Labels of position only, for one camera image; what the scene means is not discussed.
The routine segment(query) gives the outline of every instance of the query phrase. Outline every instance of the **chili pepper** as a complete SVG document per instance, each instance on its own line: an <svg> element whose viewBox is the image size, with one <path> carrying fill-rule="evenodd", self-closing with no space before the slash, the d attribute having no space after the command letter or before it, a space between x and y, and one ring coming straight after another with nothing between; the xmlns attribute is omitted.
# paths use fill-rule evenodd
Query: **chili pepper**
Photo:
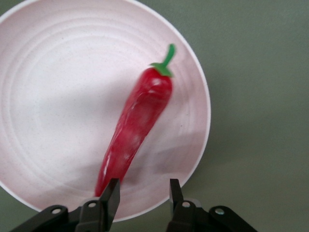
<svg viewBox="0 0 309 232"><path fill-rule="evenodd" d="M95 196L100 196L110 179L123 180L135 154L172 94L172 73L167 68L175 53L175 45L162 63L152 63L132 89L105 153L98 174Z"/></svg>

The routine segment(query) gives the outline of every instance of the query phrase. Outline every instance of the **red chili pepper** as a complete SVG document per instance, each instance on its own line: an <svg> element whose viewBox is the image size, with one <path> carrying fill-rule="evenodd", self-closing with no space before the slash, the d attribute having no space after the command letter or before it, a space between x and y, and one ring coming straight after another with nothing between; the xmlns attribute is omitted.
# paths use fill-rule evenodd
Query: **red chili pepper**
<svg viewBox="0 0 309 232"><path fill-rule="evenodd" d="M100 196L110 179L124 178L141 143L149 133L172 94L172 74L167 65L175 53L175 46L163 63L152 63L138 79L118 120L111 143L105 153L98 174L95 196Z"/></svg>

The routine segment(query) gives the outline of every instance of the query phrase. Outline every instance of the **screw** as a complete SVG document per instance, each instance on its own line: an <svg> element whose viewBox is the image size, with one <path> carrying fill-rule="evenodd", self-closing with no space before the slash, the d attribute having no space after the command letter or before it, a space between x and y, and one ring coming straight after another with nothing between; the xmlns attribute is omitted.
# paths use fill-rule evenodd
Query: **screw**
<svg viewBox="0 0 309 232"><path fill-rule="evenodd" d="M97 205L97 203L92 202L92 203L89 203L88 207L89 207L89 208L93 208L93 207L95 207L96 205Z"/></svg>
<svg viewBox="0 0 309 232"><path fill-rule="evenodd" d="M216 212L216 214L219 214L219 215L223 215L225 213L224 210L221 209L221 208L215 209L215 212Z"/></svg>
<svg viewBox="0 0 309 232"><path fill-rule="evenodd" d="M58 214L61 212L61 209L60 208L57 208L57 209L53 209L52 210L52 214Z"/></svg>
<svg viewBox="0 0 309 232"><path fill-rule="evenodd" d="M184 208L190 208L191 205L190 205L189 202L183 202L182 206L183 206Z"/></svg>

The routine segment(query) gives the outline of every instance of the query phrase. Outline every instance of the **pepper stem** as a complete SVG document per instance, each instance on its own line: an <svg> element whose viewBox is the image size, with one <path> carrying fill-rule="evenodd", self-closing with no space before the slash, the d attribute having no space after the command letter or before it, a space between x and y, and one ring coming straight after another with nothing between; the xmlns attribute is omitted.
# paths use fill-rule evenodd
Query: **pepper stem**
<svg viewBox="0 0 309 232"><path fill-rule="evenodd" d="M167 77L172 77L171 71L167 68L169 62L172 60L174 54L175 54L175 45L170 44L169 45L169 51L162 63L152 63L151 65L162 75Z"/></svg>
<svg viewBox="0 0 309 232"><path fill-rule="evenodd" d="M175 45L174 44L170 44L169 45L169 52L166 55L166 58L163 61L162 65L166 67L169 64L169 62L172 60L174 54L175 54Z"/></svg>

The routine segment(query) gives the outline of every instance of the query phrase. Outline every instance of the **table surface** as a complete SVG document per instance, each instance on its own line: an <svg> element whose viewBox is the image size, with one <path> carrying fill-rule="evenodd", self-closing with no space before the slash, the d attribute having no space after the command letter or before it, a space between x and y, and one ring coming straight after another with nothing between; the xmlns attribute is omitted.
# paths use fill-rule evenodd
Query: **table surface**
<svg viewBox="0 0 309 232"><path fill-rule="evenodd" d="M21 0L1 0L0 14ZM183 187L259 232L309 229L309 1L140 0L185 37L206 74L211 132ZM0 232L37 212L0 188ZM163 232L169 203L111 232Z"/></svg>

